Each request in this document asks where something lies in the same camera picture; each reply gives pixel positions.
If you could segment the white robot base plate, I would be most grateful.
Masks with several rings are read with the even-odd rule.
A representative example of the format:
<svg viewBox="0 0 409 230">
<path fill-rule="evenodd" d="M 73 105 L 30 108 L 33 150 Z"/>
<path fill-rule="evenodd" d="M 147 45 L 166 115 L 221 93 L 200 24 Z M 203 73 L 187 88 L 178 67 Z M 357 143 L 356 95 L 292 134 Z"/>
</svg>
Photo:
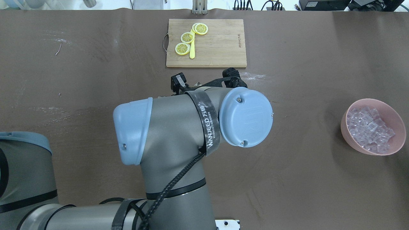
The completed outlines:
<svg viewBox="0 0 409 230">
<path fill-rule="evenodd" d="M 216 219 L 217 230 L 240 230 L 240 220 L 235 219 Z"/>
</svg>

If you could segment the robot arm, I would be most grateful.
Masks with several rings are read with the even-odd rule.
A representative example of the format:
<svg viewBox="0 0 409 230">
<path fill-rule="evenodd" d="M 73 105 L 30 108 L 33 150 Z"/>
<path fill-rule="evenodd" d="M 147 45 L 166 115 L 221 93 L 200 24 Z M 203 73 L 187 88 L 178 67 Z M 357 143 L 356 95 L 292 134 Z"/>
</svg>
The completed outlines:
<svg viewBox="0 0 409 230">
<path fill-rule="evenodd" d="M 189 86 L 171 77 L 172 96 L 124 103 L 113 119 L 121 160 L 140 165 L 145 198 L 114 197 L 98 205 L 60 205 L 45 136 L 1 133 L 2 230 L 239 230 L 216 220 L 201 160 L 222 143 L 260 144 L 273 124 L 264 94 L 231 67 L 223 77 Z"/>
</svg>

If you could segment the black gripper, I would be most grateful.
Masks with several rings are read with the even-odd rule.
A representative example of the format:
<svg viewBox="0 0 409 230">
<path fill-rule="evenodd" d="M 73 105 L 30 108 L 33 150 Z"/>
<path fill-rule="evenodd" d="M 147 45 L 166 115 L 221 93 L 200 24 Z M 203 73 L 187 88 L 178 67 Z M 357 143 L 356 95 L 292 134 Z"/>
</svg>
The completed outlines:
<svg viewBox="0 0 409 230">
<path fill-rule="evenodd" d="M 241 79 L 240 73 L 234 67 L 229 67 L 222 72 L 222 78 L 211 80 L 208 83 L 201 85 L 200 87 L 223 87 L 226 88 L 237 88 L 237 87 L 247 87 L 247 83 Z"/>
</svg>

